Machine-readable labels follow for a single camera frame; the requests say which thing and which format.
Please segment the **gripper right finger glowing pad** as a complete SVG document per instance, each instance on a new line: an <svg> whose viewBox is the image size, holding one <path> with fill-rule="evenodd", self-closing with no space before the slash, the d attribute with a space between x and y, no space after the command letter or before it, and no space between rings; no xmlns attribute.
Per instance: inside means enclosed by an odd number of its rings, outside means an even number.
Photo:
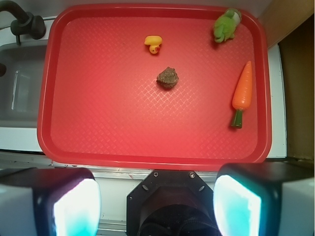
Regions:
<svg viewBox="0 0 315 236"><path fill-rule="evenodd" d="M313 236L314 170L308 162L223 165L213 199L221 235Z"/></svg>

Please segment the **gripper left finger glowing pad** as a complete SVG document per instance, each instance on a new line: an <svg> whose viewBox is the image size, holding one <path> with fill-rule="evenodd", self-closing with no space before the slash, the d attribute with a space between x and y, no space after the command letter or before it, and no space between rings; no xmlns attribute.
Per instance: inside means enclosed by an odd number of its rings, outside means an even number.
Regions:
<svg viewBox="0 0 315 236"><path fill-rule="evenodd" d="M95 236L100 187L87 168L3 169L2 236Z"/></svg>

